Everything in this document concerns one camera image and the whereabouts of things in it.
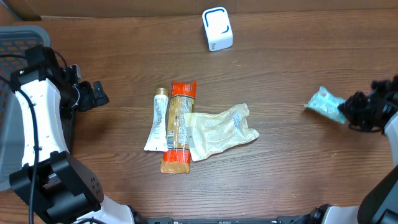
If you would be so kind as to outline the red orange pasta package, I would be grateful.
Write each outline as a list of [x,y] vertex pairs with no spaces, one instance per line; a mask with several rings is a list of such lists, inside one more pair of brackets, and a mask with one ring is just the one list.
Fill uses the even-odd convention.
[[167,121],[167,148],[160,171],[163,174],[190,172],[190,146],[184,115],[194,112],[197,83],[172,82]]

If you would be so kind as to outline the beige plastic pouch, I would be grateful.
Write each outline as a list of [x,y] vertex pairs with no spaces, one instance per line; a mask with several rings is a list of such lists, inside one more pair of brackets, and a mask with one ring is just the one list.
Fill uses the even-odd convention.
[[238,104],[220,114],[187,113],[184,115],[192,161],[202,161],[213,154],[249,143],[259,133],[248,126],[247,104]]

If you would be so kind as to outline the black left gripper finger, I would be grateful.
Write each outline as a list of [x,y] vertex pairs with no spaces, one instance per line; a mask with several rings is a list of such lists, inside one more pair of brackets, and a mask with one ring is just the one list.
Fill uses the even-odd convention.
[[83,81],[78,84],[79,97],[77,109],[79,111],[88,111],[94,105],[94,92],[88,81]]
[[109,98],[106,95],[100,81],[93,83],[93,92],[95,96],[95,106],[103,106],[109,103]]

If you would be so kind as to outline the teal snack packet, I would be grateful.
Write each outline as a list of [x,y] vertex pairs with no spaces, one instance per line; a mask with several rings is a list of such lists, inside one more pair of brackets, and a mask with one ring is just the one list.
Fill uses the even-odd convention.
[[305,107],[341,124],[345,124],[346,118],[338,109],[344,99],[333,96],[324,86],[311,97]]

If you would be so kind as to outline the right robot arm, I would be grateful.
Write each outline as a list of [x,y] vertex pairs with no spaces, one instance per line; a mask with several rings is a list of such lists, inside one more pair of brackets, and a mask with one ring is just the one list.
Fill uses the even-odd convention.
[[394,168],[359,206],[339,207],[324,204],[291,223],[397,223],[397,76],[392,80],[374,80],[371,92],[357,91],[347,100],[333,96],[324,87],[305,105],[361,133],[381,133],[391,146]]

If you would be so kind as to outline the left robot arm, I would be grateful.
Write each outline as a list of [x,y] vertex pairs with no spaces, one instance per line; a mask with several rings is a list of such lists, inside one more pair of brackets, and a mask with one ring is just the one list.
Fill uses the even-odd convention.
[[76,65],[61,67],[61,55],[50,47],[29,48],[24,58],[26,68],[9,81],[22,110],[25,144],[22,167],[9,181],[30,216],[45,223],[142,223],[130,206],[105,196],[65,141],[63,120],[108,103],[102,84],[83,81]]

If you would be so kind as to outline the white tube gold cap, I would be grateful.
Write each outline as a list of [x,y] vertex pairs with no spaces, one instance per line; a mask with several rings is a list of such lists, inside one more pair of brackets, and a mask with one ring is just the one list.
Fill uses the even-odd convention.
[[167,152],[167,129],[165,117],[169,102],[169,91],[166,88],[157,88],[154,95],[153,122],[145,151]]

